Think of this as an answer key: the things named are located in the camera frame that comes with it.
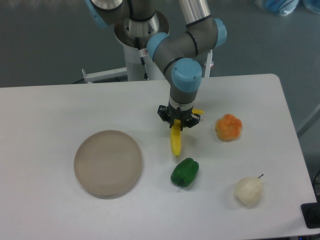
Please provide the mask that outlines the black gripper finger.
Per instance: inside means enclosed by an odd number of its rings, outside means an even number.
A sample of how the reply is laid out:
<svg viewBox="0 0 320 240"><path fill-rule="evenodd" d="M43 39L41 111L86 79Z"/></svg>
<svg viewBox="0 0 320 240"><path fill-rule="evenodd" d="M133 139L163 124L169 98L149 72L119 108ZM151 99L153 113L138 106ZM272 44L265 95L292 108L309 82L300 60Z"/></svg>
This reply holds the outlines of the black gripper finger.
<svg viewBox="0 0 320 240"><path fill-rule="evenodd" d="M180 131L183 131L184 128L192 128L200 122L201 115L197 113L191 113L185 115L180 120Z"/></svg>
<svg viewBox="0 0 320 240"><path fill-rule="evenodd" d="M170 104L168 106L159 105L157 114L163 122L167 122L169 124L169 128L171 129L175 120L172 106Z"/></svg>

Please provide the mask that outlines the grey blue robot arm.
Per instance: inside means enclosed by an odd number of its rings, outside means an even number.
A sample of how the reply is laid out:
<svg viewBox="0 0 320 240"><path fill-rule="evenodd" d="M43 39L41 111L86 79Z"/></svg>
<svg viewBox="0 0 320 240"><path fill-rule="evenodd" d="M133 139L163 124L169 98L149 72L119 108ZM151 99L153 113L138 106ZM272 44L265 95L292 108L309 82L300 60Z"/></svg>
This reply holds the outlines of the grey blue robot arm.
<svg viewBox="0 0 320 240"><path fill-rule="evenodd" d="M205 0L181 0L186 31L177 38L169 35L166 17L153 0L89 0L87 6L100 26L112 26L122 44L129 81L165 79L170 85L168 105L158 108L160 118L181 128L200 122L193 112L202 81L202 67L196 61L223 44L227 30L213 18Z"/></svg>

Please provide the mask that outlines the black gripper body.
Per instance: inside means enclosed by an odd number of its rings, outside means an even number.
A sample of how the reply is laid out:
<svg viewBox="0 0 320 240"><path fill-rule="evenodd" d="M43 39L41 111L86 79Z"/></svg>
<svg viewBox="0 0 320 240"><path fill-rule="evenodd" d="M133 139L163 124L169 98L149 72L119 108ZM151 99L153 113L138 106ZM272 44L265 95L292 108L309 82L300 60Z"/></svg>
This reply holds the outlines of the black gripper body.
<svg viewBox="0 0 320 240"><path fill-rule="evenodd" d="M193 113L193 108L194 106L191 104L171 104L169 103L168 105L171 105L173 108L173 115L175 120L181 120L183 116L189 115Z"/></svg>

